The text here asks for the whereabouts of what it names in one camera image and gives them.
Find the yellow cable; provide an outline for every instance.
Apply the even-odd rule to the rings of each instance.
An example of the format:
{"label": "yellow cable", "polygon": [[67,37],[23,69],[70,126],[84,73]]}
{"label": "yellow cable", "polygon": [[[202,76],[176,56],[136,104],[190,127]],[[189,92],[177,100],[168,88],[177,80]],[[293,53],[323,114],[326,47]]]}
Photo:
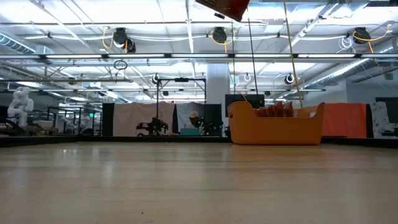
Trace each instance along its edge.
{"label": "yellow cable", "polygon": [[300,88],[299,88],[299,82],[297,81],[297,76],[296,76],[296,68],[294,66],[293,46],[292,46],[292,41],[290,40],[289,22],[287,21],[286,0],[284,0],[284,7],[285,7],[285,16],[286,16],[287,36],[289,37],[290,56],[292,57],[294,82],[296,84],[297,94],[298,94],[298,98],[300,100],[300,106],[301,106],[301,109],[303,109],[303,99],[301,97],[301,92],[300,92]]}
{"label": "yellow cable", "polygon": [[211,33],[210,33],[210,37],[211,37],[211,39],[213,40],[214,43],[219,44],[219,45],[224,45],[225,53],[227,53],[226,46],[227,46],[228,44],[232,43],[232,41],[233,41],[233,39],[234,39],[234,36],[232,37],[232,40],[229,41],[228,43],[223,43],[223,44],[221,44],[221,43],[217,42],[217,41],[213,38],[213,31],[211,31]]}
{"label": "yellow cable", "polygon": [[368,42],[368,44],[369,44],[369,48],[371,49],[371,52],[372,52],[372,54],[373,54],[373,48],[372,48],[372,45],[371,45],[371,43],[370,43],[370,42]]}
{"label": "yellow cable", "polygon": [[375,41],[375,40],[380,40],[381,38],[385,37],[385,36],[388,34],[388,30],[389,30],[389,29],[390,29],[390,26],[387,26],[387,31],[386,31],[386,33],[385,33],[384,35],[382,35],[381,37],[378,37],[378,38],[375,38],[375,39],[362,39],[362,38],[359,38],[359,37],[355,36],[356,31],[353,32],[353,37],[355,37],[355,39],[362,40],[362,41]]}
{"label": "yellow cable", "polygon": [[111,49],[112,48],[112,46],[113,46],[113,34],[114,34],[114,32],[112,32],[112,40],[111,40],[111,46],[110,47],[108,47],[106,44],[105,44],[105,33],[106,33],[106,27],[105,27],[105,31],[104,31],[104,34],[102,35],[102,44],[104,45],[104,47],[106,47],[107,49]]}

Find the fluorescent light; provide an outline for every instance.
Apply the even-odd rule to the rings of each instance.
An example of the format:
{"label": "fluorescent light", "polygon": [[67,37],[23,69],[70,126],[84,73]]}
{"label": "fluorescent light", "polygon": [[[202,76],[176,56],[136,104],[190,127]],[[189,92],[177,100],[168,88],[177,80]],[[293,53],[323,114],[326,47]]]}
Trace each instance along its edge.
{"label": "fluorescent light", "polygon": [[32,83],[32,82],[16,82],[18,84],[21,85],[25,85],[25,86],[29,86],[29,87],[33,87],[33,88],[42,88],[43,86],[37,83]]}
{"label": "fluorescent light", "polygon": [[100,51],[106,52],[107,54],[109,54],[109,52],[106,49],[100,49]]}
{"label": "fluorescent light", "polygon": [[83,97],[77,97],[77,96],[73,96],[70,98],[71,100],[76,100],[76,101],[87,101],[86,98]]}
{"label": "fluorescent light", "polygon": [[119,98],[119,97],[117,96],[117,94],[116,94],[116,93],[113,93],[112,91],[107,91],[106,94],[107,94],[109,97],[112,97],[112,98],[114,98],[114,99],[118,99],[118,98]]}
{"label": "fluorescent light", "polygon": [[362,54],[364,58],[396,58],[398,54]]}
{"label": "fluorescent light", "polygon": [[228,54],[172,54],[173,58],[226,58]]}
{"label": "fluorescent light", "polygon": [[53,93],[53,92],[49,92],[49,94],[53,95],[53,96],[57,96],[57,97],[64,97],[61,94],[58,93]]}
{"label": "fluorescent light", "polygon": [[163,58],[164,54],[114,54],[109,58]]}
{"label": "fluorescent light", "polygon": [[50,59],[69,59],[69,58],[102,58],[101,55],[46,55]]}
{"label": "fluorescent light", "polygon": [[98,89],[79,89],[77,91],[101,91],[101,90],[98,90]]}
{"label": "fluorescent light", "polygon": [[39,59],[38,55],[0,55],[0,59]]}
{"label": "fluorescent light", "polygon": [[43,91],[57,91],[57,92],[61,92],[61,91],[73,91],[73,90],[43,90]]}
{"label": "fluorescent light", "polygon": [[[236,54],[235,57],[252,57],[251,54]],[[287,58],[290,54],[254,54],[255,58]]]}
{"label": "fluorescent light", "polygon": [[265,101],[283,101],[285,102],[285,99],[264,99]]}
{"label": "fluorescent light", "polygon": [[299,58],[350,58],[355,54],[299,54]]}

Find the red object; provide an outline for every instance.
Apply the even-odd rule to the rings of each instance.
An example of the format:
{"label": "red object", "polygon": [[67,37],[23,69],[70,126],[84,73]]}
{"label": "red object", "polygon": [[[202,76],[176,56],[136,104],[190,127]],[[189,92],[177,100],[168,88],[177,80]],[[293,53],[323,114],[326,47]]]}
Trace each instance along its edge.
{"label": "red object", "polygon": [[249,0],[196,0],[196,2],[238,22],[241,22],[242,16],[249,5]]}

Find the cable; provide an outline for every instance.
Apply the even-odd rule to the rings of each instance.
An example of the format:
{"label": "cable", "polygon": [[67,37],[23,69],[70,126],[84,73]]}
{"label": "cable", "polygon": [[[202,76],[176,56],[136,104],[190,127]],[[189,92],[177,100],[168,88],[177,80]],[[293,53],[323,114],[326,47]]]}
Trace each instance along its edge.
{"label": "cable", "polygon": [[257,100],[260,101],[259,98],[259,90],[257,88],[257,78],[256,78],[256,64],[254,63],[254,51],[253,51],[253,41],[252,41],[252,37],[251,37],[251,26],[250,26],[250,18],[248,18],[248,22],[249,22],[249,33],[250,33],[250,46],[251,46],[251,58],[252,58],[252,62],[253,62],[253,72],[254,72],[254,84],[256,86],[256,95],[257,95]]}
{"label": "cable", "polygon": [[285,15],[286,15],[287,35],[289,36],[290,56],[292,57],[292,66],[293,66],[294,82],[295,82],[295,84],[296,84],[297,94],[298,94],[298,98],[299,98],[299,100],[300,100],[300,106],[301,106],[301,109],[303,109],[303,99],[302,99],[302,97],[301,97],[301,92],[300,92],[300,88],[299,88],[299,81],[297,80],[296,68],[295,68],[295,66],[294,66],[293,46],[292,46],[292,41],[290,40],[290,29],[289,29],[289,22],[288,22],[288,20],[287,20],[286,0],[284,0],[284,8],[285,8]]}
{"label": "cable", "polygon": [[229,41],[228,43],[223,43],[223,44],[217,42],[217,41],[213,38],[213,33],[214,33],[214,31],[212,30],[212,31],[210,32],[210,37],[211,37],[211,39],[213,40],[213,42],[216,43],[216,44],[219,44],[219,45],[224,45],[225,53],[227,53],[226,46],[227,46],[228,44],[232,43],[232,41],[234,40],[234,30],[232,30],[232,39],[231,39],[231,41]]}
{"label": "cable", "polygon": [[373,52],[373,48],[372,48],[372,45],[371,45],[370,41],[368,42],[368,44],[369,44],[369,48],[371,49],[371,52],[372,52],[372,54],[373,54],[374,52]]}
{"label": "cable", "polygon": [[107,49],[111,49],[112,48],[112,46],[113,46],[113,34],[114,34],[114,32],[112,32],[112,40],[111,40],[111,46],[110,47],[108,47],[106,44],[105,44],[105,39],[104,39],[104,37],[105,37],[105,33],[106,33],[106,27],[105,27],[105,31],[104,31],[104,34],[102,35],[102,44],[104,45],[104,47],[105,48],[107,48]]}
{"label": "cable", "polygon": [[355,37],[355,39],[362,40],[362,41],[375,41],[375,40],[380,40],[381,38],[385,37],[385,36],[388,34],[388,30],[389,30],[389,29],[390,29],[390,26],[387,25],[386,33],[384,33],[384,35],[382,35],[381,37],[378,37],[378,38],[375,38],[375,39],[362,39],[362,38],[359,38],[359,37],[355,36],[356,31],[353,32],[353,37]]}
{"label": "cable", "polygon": [[[231,23],[232,26],[232,36],[234,36],[234,24],[233,22]],[[235,54],[235,42],[234,42],[234,38],[232,38],[232,54]],[[234,102],[236,101],[235,98],[235,91],[236,91],[236,77],[235,77],[235,57],[233,57],[233,66],[234,66]]]}

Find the orange tub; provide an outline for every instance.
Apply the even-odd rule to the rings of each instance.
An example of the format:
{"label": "orange tub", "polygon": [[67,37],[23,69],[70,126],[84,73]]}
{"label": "orange tub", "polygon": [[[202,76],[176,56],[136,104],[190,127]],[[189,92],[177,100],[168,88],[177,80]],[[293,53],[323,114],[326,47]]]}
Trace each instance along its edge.
{"label": "orange tub", "polygon": [[321,141],[323,112],[321,103],[312,118],[261,118],[250,103],[228,106],[232,142],[250,145],[317,145]]}

